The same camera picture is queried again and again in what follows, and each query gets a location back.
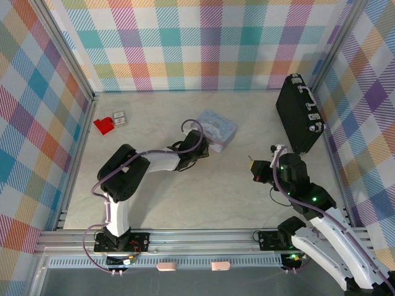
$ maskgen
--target small clear box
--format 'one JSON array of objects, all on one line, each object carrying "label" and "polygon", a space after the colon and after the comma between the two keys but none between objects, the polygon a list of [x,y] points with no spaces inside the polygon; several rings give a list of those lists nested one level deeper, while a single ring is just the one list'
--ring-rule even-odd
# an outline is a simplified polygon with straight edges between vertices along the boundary
[{"label": "small clear box", "polygon": [[114,112],[112,114],[112,119],[114,121],[115,127],[126,125],[126,117],[124,111]]}]

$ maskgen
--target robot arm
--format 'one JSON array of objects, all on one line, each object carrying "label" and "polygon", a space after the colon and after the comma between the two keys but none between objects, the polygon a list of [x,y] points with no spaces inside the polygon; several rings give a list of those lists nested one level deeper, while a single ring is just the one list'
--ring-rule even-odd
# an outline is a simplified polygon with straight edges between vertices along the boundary
[{"label": "robot arm", "polygon": [[[177,154],[151,153],[144,156],[144,158],[149,161],[149,166],[144,175],[155,171],[174,171],[180,162],[180,157]],[[111,216],[111,221],[106,228],[114,236],[120,237],[130,228],[128,212],[131,199],[115,202],[108,193],[105,193],[105,195],[110,200]]]},{"label": "robot arm", "polygon": [[[276,151],[282,149],[277,145]],[[293,245],[308,254],[322,268],[336,280],[346,295],[392,295],[388,294],[389,287],[385,283],[395,283],[395,274],[373,257],[371,252],[355,235],[352,228],[345,222],[341,212],[336,208],[335,201],[324,188],[311,183],[307,175],[306,164],[297,154],[282,154],[280,167],[275,168],[278,183],[290,197],[293,208],[310,221],[328,240],[320,240],[297,217],[291,217],[279,225],[278,233],[285,245]],[[275,190],[278,188],[274,182],[273,162],[253,161],[251,171],[254,181],[269,183]],[[302,202],[319,208],[327,215],[323,215],[310,207],[305,207]],[[332,221],[330,215],[341,226]],[[366,253],[374,264],[363,255]]]},{"label": "robot arm", "polygon": [[[177,142],[163,151],[184,151],[193,148],[198,143],[200,136],[200,131],[192,130],[184,141]],[[155,171],[182,171],[199,158],[208,157],[208,147],[207,140],[203,138],[200,145],[188,153],[174,154],[160,153],[159,151],[158,153],[140,156],[124,170],[119,171],[101,184],[101,189],[110,202],[111,217],[103,232],[118,251],[122,251],[129,243],[130,225],[128,212],[130,197],[136,192],[144,175]],[[137,151],[132,146],[128,144],[122,145],[100,169],[98,180],[113,172],[136,154]]]}]

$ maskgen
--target briefcase handle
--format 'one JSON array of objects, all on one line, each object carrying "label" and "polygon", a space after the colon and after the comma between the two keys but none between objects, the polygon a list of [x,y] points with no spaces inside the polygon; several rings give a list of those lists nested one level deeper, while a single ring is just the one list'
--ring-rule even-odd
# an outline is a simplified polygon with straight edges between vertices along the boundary
[{"label": "briefcase handle", "polygon": [[315,102],[313,93],[311,92],[310,88],[308,88],[307,86],[303,86],[303,85],[299,85],[297,88],[299,89],[300,93],[303,93],[303,89],[307,90],[307,92],[309,93],[311,101],[313,103],[306,103],[306,108],[308,109],[308,111],[311,111],[311,107],[315,107],[317,105],[317,103]]}]

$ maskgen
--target black briefcase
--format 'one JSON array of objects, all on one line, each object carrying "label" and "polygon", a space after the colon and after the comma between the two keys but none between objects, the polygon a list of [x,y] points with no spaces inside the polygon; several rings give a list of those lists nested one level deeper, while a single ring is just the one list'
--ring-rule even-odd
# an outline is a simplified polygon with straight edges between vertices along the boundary
[{"label": "black briefcase", "polygon": [[285,79],[276,108],[292,150],[298,154],[308,153],[326,126],[300,74]]}]

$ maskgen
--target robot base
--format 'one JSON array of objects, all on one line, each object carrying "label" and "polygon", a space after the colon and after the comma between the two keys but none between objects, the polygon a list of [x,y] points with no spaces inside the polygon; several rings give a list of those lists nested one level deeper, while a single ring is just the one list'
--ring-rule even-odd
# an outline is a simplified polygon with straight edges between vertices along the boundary
[{"label": "robot base", "polygon": [[95,244],[93,251],[95,253],[101,252],[126,252],[134,253],[136,252],[136,244],[132,242],[137,242],[137,245],[141,247],[138,252],[147,252],[149,245],[149,233],[148,232],[131,232],[127,231],[120,237],[114,237],[107,229],[104,228],[104,232],[96,234]]}]

